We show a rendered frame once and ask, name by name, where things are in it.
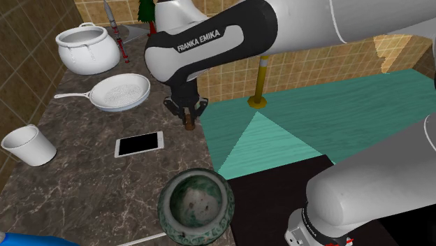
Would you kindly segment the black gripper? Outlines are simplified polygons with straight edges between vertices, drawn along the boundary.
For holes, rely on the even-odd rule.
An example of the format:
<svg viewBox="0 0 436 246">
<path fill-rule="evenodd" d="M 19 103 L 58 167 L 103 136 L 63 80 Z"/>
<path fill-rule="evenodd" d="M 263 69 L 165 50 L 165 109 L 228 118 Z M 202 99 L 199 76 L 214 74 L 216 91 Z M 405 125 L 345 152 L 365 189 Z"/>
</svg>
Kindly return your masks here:
<svg viewBox="0 0 436 246">
<path fill-rule="evenodd" d="M 174 115 L 184 120 L 184 108 L 194 108 L 193 116 L 200 117 L 208 106 L 208 98 L 199 98 L 196 83 L 184 83 L 170 88 L 171 96 L 163 100 L 163 104 Z"/>
</svg>

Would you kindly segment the white smartphone with black screen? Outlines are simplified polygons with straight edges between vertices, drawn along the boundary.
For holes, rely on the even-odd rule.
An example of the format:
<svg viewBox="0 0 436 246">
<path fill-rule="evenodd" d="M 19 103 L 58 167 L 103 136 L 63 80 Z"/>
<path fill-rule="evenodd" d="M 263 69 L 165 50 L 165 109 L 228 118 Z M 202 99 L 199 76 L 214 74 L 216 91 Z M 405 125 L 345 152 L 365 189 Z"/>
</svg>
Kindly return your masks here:
<svg viewBox="0 0 436 246">
<path fill-rule="evenodd" d="M 133 154 L 150 152 L 164 148 L 162 131 L 145 133 L 116 140 L 114 157 L 126 157 Z"/>
</svg>

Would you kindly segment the white frying pan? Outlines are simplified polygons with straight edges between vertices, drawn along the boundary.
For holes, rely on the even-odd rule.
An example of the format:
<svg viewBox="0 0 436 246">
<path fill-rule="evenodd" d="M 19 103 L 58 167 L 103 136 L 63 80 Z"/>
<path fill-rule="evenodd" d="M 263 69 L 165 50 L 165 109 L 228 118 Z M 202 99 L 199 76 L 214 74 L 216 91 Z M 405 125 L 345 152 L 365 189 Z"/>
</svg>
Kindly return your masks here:
<svg viewBox="0 0 436 246">
<path fill-rule="evenodd" d="M 148 98 L 150 89 L 145 76 L 123 73 L 100 81 L 89 92 L 56 94 L 54 98 L 82 96 L 102 111 L 121 112 L 140 105 Z"/>
</svg>

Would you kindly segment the yellow pole with round base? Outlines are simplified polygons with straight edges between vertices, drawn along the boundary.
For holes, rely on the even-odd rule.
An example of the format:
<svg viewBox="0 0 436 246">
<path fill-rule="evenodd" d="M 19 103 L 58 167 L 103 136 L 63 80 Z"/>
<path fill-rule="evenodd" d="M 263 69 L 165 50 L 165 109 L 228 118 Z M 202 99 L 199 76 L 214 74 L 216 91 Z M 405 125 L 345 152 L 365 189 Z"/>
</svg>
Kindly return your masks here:
<svg viewBox="0 0 436 246">
<path fill-rule="evenodd" d="M 255 93 L 247 100 L 249 106 L 255 109 L 264 108 L 267 104 L 266 99 L 263 97 L 263 86 L 266 78 L 267 66 L 268 66 L 268 56 L 261 56 L 259 62 L 258 75 L 256 79 Z"/>
</svg>

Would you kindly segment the green glazed ceramic vase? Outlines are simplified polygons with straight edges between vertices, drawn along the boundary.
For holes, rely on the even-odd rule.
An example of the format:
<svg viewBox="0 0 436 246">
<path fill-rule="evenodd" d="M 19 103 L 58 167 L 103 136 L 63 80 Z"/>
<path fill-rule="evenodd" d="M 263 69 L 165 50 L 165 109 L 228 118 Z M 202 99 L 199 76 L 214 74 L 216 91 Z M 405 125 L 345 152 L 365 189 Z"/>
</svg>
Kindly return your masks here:
<svg viewBox="0 0 436 246">
<path fill-rule="evenodd" d="M 230 226 L 235 197 L 220 174 L 190 168 L 167 182 L 157 212 L 161 228 L 171 240 L 182 246 L 207 246 Z"/>
</svg>

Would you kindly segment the green tree figure red base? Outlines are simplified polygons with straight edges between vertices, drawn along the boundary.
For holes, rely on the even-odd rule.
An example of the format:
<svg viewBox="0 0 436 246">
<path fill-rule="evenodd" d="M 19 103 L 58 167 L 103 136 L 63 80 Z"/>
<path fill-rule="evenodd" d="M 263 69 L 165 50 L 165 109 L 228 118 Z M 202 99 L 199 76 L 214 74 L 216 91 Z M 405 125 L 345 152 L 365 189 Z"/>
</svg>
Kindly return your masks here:
<svg viewBox="0 0 436 246">
<path fill-rule="evenodd" d="M 156 33 L 155 21 L 155 3 L 153 0 L 139 0 L 138 21 L 149 24 L 150 32 L 148 36 Z"/>
</svg>

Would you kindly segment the grey and red pen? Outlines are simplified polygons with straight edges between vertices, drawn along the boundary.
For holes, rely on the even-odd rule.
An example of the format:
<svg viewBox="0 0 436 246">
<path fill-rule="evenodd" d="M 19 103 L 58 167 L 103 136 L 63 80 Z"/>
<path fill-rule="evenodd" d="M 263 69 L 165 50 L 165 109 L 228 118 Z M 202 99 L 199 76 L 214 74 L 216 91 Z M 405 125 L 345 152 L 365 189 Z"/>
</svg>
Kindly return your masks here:
<svg viewBox="0 0 436 246">
<path fill-rule="evenodd" d="M 112 10 L 111 10 L 111 8 L 110 8 L 110 6 L 109 6 L 109 4 L 108 4 L 108 2 L 106 0 L 103 0 L 103 7 L 105 9 L 106 15 L 107 15 L 108 20 L 110 22 L 110 26 L 112 27 L 112 30 L 114 32 L 114 35 L 115 35 L 116 41 L 118 43 L 118 46 L 119 46 L 119 48 L 121 50 L 124 62 L 128 64 L 129 63 L 129 57 L 128 57 L 125 49 L 124 49 L 123 40 L 121 39 L 121 36 L 120 36 L 120 33 L 119 33 L 119 29 L 118 29 L 117 23 L 115 21 L 115 18 L 113 16 Z"/>
</svg>

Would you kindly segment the white cooking pot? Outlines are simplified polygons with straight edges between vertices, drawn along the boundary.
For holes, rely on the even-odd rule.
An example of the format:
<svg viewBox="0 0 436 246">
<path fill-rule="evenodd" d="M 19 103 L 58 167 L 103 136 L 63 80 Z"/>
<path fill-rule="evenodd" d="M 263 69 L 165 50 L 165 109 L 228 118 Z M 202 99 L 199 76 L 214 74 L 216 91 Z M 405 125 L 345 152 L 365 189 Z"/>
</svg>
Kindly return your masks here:
<svg viewBox="0 0 436 246">
<path fill-rule="evenodd" d="M 78 75 L 106 72 L 120 61 L 120 51 L 108 31 L 92 22 L 61 32 L 55 38 L 59 56 Z"/>
</svg>

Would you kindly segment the black robot stand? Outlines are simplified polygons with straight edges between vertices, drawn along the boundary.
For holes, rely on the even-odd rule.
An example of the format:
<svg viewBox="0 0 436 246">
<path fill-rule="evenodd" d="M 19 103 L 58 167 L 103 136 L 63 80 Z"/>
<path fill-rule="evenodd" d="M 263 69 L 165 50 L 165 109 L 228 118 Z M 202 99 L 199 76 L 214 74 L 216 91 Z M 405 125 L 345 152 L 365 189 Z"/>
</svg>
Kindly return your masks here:
<svg viewBox="0 0 436 246">
<path fill-rule="evenodd" d="M 288 246 L 288 219 L 304 206 L 307 181 L 331 165 L 323 155 L 229 180 L 235 245 Z M 436 205 L 369 222 L 349 237 L 353 246 L 436 246 Z"/>
</svg>

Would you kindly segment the thin white stick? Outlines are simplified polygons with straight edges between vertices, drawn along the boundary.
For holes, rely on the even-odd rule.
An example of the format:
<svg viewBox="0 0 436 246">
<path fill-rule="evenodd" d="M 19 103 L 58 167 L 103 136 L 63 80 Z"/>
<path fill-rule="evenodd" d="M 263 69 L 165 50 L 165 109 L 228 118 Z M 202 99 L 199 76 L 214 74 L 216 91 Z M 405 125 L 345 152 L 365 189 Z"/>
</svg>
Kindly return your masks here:
<svg viewBox="0 0 436 246">
<path fill-rule="evenodd" d="M 127 242 L 127 243 L 123 243 L 123 244 L 117 245 L 117 246 L 133 246 L 133 245 L 136 245 L 136 244 L 139 244 L 139 243 L 144 243 L 144 242 L 147 242 L 149 240 L 154 240 L 154 239 L 157 239 L 157 238 L 160 238 L 160 237 L 163 237 L 163 236 L 166 236 L 166 233 L 158 233 L 158 234 L 155 234 L 153 236 L 148 236 L 146 238 L 141 238 L 141 239 L 134 240 L 134 241 Z"/>
</svg>

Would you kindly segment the white cup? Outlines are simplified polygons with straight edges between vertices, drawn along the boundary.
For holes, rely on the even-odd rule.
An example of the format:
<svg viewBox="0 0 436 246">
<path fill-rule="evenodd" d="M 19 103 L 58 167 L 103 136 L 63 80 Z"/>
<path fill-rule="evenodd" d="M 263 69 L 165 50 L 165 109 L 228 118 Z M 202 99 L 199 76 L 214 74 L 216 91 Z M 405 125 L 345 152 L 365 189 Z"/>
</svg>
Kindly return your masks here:
<svg viewBox="0 0 436 246">
<path fill-rule="evenodd" d="M 33 124 L 11 131 L 3 138 L 1 146 L 33 167 L 48 163 L 57 153 L 57 148 Z"/>
</svg>

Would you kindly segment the blue rounded object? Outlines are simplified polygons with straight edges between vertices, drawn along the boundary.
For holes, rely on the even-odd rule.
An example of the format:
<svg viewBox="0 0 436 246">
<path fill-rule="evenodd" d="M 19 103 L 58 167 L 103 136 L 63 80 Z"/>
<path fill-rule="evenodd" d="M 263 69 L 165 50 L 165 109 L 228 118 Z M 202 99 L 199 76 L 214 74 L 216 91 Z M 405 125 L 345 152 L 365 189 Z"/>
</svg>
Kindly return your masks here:
<svg viewBox="0 0 436 246">
<path fill-rule="evenodd" d="M 79 246 L 79 244 L 54 236 L 34 236 L 0 231 L 0 246 Z"/>
</svg>

